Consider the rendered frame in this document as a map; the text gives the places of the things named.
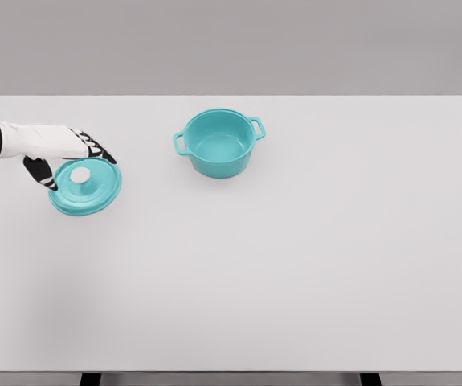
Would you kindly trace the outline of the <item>turquoise pot lid white knob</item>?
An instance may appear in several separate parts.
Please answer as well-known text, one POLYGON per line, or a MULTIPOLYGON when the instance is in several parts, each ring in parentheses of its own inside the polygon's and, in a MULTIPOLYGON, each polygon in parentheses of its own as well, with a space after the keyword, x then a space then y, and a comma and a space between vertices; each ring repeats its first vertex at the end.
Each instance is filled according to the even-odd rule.
POLYGON ((65 162, 54 173, 57 191, 49 191, 51 205, 69 216, 86 216, 105 209, 118 196, 122 176, 118 165, 102 158, 80 158, 65 162), (76 183, 72 173, 80 168, 89 178, 76 183))

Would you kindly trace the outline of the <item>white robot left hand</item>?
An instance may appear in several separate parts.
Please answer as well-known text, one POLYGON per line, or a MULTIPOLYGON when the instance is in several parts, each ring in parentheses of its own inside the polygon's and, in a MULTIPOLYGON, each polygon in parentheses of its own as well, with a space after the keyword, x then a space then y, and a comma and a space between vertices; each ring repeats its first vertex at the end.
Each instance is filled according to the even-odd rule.
POLYGON ((50 191, 57 191, 58 186, 48 159, 101 158, 117 164, 98 141, 82 130, 65 125, 25 125, 23 128, 23 165, 37 183, 50 191))

